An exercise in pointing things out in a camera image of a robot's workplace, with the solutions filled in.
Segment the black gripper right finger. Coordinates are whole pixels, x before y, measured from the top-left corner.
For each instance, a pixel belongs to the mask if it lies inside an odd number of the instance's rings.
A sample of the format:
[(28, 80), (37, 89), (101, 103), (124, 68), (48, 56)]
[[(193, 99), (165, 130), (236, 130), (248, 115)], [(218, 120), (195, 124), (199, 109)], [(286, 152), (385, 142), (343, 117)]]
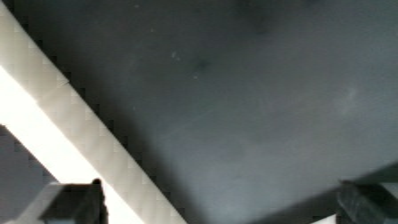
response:
[(344, 182), (335, 199), (335, 224), (398, 224), (398, 183)]

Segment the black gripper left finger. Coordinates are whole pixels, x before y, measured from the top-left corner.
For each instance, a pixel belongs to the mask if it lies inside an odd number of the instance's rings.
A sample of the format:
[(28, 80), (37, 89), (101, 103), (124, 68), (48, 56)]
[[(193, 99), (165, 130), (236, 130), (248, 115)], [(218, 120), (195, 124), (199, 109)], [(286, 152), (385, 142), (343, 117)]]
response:
[(101, 181), (51, 183), (16, 218), (16, 224), (108, 224)]

